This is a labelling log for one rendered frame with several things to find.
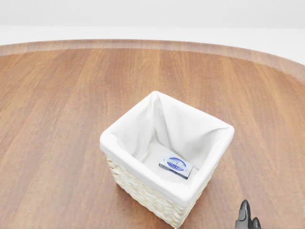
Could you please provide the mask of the white wicker basket with liner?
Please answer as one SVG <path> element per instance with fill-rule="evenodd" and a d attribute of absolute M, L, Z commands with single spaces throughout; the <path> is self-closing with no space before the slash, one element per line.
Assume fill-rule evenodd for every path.
<path fill-rule="evenodd" d="M 101 134 L 100 148 L 115 182 L 177 229 L 207 186 L 233 136 L 231 125 L 154 91 Z M 193 164 L 188 179 L 159 167 L 166 155 Z"/>

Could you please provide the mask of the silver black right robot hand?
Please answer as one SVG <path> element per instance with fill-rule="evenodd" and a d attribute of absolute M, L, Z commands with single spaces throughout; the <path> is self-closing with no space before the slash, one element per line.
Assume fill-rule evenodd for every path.
<path fill-rule="evenodd" d="M 241 203 L 235 229 L 262 229 L 257 217 L 251 219 L 250 205 L 246 199 Z"/>

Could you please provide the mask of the cream cheese box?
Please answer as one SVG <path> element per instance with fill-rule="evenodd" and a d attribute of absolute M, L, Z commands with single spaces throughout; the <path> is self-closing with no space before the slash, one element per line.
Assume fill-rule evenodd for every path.
<path fill-rule="evenodd" d="M 193 164 L 181 159 L 177 156 L 166 155 L 160 162 L 159 167 L 171 171 L 172 173 L 188 179 L 192 169 Z"/>

